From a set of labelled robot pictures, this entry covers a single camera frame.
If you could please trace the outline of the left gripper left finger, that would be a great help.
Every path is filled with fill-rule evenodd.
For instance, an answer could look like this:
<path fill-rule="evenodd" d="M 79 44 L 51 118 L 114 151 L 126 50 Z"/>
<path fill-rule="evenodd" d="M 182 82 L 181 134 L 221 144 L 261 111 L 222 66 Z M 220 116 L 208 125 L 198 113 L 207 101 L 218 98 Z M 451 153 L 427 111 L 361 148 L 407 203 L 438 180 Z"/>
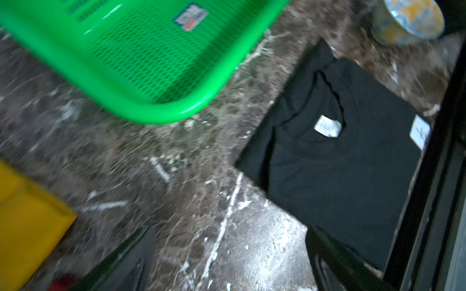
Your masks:
<path fill-rule="evenodd" d="M 73 291 L 144 291 L 156 247 L 153 227 L 141 227 L 93 268 Z"/>

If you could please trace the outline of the green plastic basket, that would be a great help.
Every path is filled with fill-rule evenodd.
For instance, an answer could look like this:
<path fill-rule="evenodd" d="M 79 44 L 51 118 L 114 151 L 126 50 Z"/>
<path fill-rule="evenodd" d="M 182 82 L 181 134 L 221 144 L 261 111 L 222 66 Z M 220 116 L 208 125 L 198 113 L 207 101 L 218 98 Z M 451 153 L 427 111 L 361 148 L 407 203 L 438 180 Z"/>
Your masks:
<path fill-rule="evenodd" d="M 113 115 L 170 124 L 203 110 L 286 1 L 2 1 L 1 26 Z"/>

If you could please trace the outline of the yellow t-shirt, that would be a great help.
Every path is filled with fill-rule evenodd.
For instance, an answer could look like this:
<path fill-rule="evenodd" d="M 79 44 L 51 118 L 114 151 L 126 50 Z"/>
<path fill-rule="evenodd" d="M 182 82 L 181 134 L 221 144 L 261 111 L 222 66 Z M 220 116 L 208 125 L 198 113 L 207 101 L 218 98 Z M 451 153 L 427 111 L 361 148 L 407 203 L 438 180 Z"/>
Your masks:
<path fill-rule="evenodd" d="M 20 290 L 75 220 L 55 195 L 2 162 L 1 290 Z"/>

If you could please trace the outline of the red t-shirt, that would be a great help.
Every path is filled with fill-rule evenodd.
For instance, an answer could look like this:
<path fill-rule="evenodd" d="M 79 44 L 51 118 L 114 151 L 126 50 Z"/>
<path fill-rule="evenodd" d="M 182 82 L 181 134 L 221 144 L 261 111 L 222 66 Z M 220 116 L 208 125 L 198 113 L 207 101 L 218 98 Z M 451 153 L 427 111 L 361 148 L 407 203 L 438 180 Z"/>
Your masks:
<path fill-rule="evenodd" d="M 76 284 L 76 276 L 72 274 L 62 274 L 52 280 L 48 291 L 70 291 Z"/>

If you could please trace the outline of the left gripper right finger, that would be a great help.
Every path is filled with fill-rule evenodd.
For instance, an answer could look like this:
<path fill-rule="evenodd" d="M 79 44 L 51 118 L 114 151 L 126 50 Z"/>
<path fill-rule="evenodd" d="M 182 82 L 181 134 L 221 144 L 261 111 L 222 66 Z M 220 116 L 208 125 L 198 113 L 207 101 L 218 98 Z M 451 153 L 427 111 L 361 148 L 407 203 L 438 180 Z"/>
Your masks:
<path fill-rule="evenodd" d="M 330 238 L 323 230 L 310 227 L 306 247 L 317 289 L 320 291 L 392 291 L 343 244 Z"/>

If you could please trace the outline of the black t-shirt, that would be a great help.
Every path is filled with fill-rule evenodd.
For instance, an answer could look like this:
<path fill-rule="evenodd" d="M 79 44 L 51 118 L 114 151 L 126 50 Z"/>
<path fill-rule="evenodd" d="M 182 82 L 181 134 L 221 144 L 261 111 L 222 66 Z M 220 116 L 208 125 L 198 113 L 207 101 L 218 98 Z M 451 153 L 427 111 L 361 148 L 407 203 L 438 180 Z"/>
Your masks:
<path fill-rule="evenodd" d="M 302 224 L 385 270 L 430 131 L 411 104 L 320 40 L 235 166 Z"/>

